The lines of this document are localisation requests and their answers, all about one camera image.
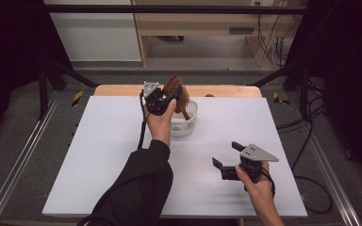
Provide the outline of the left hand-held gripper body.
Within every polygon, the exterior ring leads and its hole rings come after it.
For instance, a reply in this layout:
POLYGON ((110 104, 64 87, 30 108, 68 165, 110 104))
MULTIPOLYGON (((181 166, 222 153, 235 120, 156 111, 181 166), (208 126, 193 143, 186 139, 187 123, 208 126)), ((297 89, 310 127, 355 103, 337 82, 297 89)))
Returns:
POLYGON ((158 82, 145 82, 143 84, 142 97, 145 100, 148 112, 156 116, 163 115, 171 101, 159 87, 158 82))

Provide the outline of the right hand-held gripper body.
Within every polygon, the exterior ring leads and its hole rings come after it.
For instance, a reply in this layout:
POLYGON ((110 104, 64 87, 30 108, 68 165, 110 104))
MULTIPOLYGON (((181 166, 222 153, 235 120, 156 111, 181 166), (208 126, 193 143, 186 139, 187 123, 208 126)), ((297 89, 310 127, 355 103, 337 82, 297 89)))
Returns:
MULTIPOLYGON (((266 171, 263 170, 262 163, 278 162, 279 158, 254 144, 244 147, 245 149, 242 152, 238 151, 240 159, 239 166, 248 174, 251 180, 256 183, 260 176, 266 173, 266 171)), ((220 172, 223 180, 239 180, 233 166, 222 165, 220 172)))

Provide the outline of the wooden hair brush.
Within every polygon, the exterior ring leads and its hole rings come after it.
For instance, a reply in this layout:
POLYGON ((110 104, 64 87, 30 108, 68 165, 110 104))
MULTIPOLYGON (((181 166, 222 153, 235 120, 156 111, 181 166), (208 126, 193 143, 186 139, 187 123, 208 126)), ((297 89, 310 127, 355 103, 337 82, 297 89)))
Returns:
POLYGON ((183 79, 180 76, 172 75, 164 85, 163 92, 166 97, 170 97, 175 93, 177 94, 175 113, 181 113, 184 116, 184 119, 188 121, 190 119, 190 116, 187 113, 189 94, 183 79))

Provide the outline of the white plastic basket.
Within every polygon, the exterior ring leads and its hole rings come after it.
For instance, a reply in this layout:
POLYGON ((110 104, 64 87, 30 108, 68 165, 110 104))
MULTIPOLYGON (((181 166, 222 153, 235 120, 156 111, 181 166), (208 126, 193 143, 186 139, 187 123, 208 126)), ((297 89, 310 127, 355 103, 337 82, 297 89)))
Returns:
POLYGON ((186 120, 182 113, 173 113, 171 120, 172 137, 184 137, 194 130, 198 115, 198 104, 190 100, 186 107, 186 112, 189 115, 189 120, 186 120))

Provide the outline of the person's left hand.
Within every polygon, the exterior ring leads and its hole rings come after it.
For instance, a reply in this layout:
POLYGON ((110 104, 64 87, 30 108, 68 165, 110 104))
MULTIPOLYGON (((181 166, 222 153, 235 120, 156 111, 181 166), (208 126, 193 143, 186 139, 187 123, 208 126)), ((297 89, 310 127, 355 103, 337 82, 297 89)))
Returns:
POLYGON ((152 139, 159 140, 171 146, 171 119, 176 109, 177 101, 172 99, 167 107, 167 110, 160 116, 151 114, 147 107, 144 108, 148 114, 146 121, 151 133, 152 139))

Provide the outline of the person's right hand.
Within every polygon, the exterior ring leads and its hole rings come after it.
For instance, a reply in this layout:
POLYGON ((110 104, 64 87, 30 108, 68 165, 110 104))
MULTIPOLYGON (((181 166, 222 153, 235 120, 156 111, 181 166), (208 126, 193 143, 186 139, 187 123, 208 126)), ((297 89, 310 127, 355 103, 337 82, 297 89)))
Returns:
POLYGON ((271 181, 268 178, 261 176, 259 181, 254 183, 240 166, 235 166, 235 170, 238 178, 247 189, 251 203, 256 211, 270 210, 275 207, 271 181))

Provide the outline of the yellow black hazard tape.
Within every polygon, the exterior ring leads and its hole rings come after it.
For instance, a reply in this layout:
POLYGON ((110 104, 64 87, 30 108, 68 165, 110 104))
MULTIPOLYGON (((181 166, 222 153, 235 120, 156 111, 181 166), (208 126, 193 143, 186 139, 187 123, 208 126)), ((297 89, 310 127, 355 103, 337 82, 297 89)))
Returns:
POLYGON ((280 99, 280 96, 279 96, 278 92, 273 93, 273 101, 276 104, 280 104, 280 105, 290 105, 290 101, 280 99))
POLYGON ((71 106, 77 106, 78 105, 78 103, 79 103, 79 101, 80 101, 80 99, 81 99, 81 97, 82 97, 82 95, 83 95, 83 91, 78 91, 76 94, 75 94, 75 96, 74 96, 74 99, 73 99, 73 101, 72 101, 72 104, 71 104, 71 106))

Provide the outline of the light wooden desk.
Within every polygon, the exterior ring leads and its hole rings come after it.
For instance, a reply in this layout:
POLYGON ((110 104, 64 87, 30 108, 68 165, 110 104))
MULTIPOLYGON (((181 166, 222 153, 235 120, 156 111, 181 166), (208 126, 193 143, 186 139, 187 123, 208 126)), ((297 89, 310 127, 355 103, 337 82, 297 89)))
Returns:
MULTIPOLYGON (((252 0, 131 0, 134 6, 251 7, 252 0)), ((275 0, 274 7, 306 7, 308 0, 275 0)), ((240 36, 249 44, 255 64, 263 65, 277 36, 291 38, 299 27, 292 15, 137 13, 137 28, 143 37, 240 36)))

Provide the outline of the black metal stand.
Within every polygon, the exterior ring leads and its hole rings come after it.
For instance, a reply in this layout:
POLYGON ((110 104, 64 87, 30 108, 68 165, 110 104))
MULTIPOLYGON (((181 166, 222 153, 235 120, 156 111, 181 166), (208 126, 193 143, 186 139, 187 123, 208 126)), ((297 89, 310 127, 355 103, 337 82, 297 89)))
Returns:
POLYGON ((274 73, 253 83, 254 87, 261 88, 272 80, 285 75, 287 78, 284 81, 283 89, 285 91, 294 91, 297 86, 300 86, 299 112, 305 120, 308 120, 308 80, 309 70, 304 64, 292 62, 287 66, 277 70, 274 73))
POLYGON ((47 82, 50 82, 55 90, 65 90, 67 87, 67 83, 62 77, 63 74, 70 75, 73 79, 81 82, 82 84, 90 88, 97 88, 99 86, 98 83, 91 81, 83 75, 75 72, 73 69, 62 66, 53 60, 44 60, 38 68, 40 91, 40 120, 48 112, 47 82))

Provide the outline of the white partition panel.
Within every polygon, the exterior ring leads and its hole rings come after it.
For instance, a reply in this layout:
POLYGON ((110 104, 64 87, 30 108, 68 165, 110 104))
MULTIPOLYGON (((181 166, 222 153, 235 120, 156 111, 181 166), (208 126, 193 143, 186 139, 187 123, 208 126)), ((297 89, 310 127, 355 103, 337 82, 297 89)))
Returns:
POLYGON ((51 13, 71 61, 141 61, 131 13, 51 13))

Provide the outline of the white power strip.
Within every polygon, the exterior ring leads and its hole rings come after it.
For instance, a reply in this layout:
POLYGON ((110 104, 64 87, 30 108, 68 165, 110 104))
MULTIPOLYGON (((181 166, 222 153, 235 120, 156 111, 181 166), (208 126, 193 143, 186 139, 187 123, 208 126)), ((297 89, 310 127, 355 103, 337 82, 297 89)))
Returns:
POLYGON ((275 0, 252 0, 252 7, 273 7, 275 0))

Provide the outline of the black curtain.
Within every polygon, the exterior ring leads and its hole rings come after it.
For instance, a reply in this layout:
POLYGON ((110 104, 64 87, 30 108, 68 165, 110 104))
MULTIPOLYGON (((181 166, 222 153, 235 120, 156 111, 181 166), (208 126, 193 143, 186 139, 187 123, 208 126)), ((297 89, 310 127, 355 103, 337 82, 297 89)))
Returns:
POLYGON ((308 0, 289 60, 308 45, 305 67, 325 81, 325 102, 348 150, 362 163, 362 0, 308 0))
POLYGON ((50 14, 34 9, 43 0, 0 0, 0 120, 9 95, 38 79, 38 49, 54 61, 72 66, 50 14))

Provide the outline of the black horizontal frame bar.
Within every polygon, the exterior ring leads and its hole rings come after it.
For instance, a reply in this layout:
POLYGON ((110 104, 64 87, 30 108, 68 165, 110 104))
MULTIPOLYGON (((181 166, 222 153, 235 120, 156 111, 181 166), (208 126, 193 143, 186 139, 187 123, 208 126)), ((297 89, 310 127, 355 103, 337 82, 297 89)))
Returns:
POLYGON ((186 13, 186 14, 280 14, 304 15, 306 8, 221 7, 221 6, 126 6, 126 5, 45 5, 55 13, 186 13))

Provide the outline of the aluminium floor rail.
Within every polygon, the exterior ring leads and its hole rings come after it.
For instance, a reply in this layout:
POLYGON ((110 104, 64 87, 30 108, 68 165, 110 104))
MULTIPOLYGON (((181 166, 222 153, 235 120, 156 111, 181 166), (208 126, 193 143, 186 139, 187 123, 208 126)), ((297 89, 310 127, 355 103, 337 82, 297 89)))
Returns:
POLYGON ((324 181, 329 188, 331 197, 337 206, 337 210, 339 211, 345 226, 362 226, 357 213, 315 134, 310 136, 309 143, 312 147, 314 158, 316 159, 324 181))
POLYGON ((43 135, 43 132, 50 121, 57 105, 60 97, 62 96, 62 91, 54 91, 52 93, 52 97, 48 103, 48 108, 45 113, 45 115, 38 120, 36 123, 31 135, 29 136, 26 144, 24 145, 22 151, 20 152, 16 162, 14 163, 10 173, 8 174, 8 177, 6 178, 6 181, 3 183, 3 185, 0 188, 0 216, 5 209, 8 200, 10 199, 10 196, 14 190, 14 188, 17 186, 20 178, 22 177, 22 174, 25 170, 25 167, 34 153, 34 150, 36 149, 37 145, 39 144, 39 141, 43 135))

